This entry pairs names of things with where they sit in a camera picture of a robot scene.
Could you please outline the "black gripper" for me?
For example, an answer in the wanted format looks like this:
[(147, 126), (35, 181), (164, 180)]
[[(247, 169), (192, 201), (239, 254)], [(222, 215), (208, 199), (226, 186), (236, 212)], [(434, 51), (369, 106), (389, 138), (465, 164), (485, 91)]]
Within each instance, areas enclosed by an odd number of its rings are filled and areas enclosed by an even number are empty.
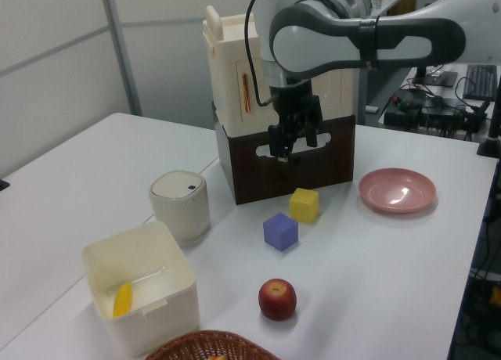
[(286, 88), (270, 87), (270, 94), (275, 97), (272, 108), (279, 120), (268, 127), (269, 152), (292, 171), (292, 152), (297, 135), (305, 136), (307, 146), (318, 146), (317, 131), (323, 119), (319, 97), (312, 93), (310, 81)]

